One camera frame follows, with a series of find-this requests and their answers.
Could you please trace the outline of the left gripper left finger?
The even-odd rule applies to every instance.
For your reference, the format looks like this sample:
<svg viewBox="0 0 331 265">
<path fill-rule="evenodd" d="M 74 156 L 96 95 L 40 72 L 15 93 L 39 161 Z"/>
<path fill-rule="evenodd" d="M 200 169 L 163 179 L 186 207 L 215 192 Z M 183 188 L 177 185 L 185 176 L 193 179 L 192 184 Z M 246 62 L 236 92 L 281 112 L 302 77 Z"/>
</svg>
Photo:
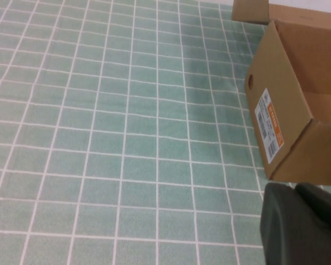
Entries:
<svg viewBox="0 0 331 265">
<path fill-rule="evenodd" d="M 287 185 L 266 185 L 260 234 L 266 264 L 331 264 L 331 230 Z"/>
</svg>

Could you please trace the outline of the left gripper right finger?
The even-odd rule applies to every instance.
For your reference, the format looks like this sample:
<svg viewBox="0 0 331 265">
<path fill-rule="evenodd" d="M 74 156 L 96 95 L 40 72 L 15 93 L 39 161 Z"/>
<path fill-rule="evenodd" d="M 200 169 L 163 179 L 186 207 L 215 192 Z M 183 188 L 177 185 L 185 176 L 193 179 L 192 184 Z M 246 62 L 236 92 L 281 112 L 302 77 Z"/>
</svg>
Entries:
<svg viewBox="0 0 331 265">
<path fill-rule="evenodd" d="M 331 194 L 310 183 L 299 183 L 294 190 L 331 230 Z"/>
</svg>

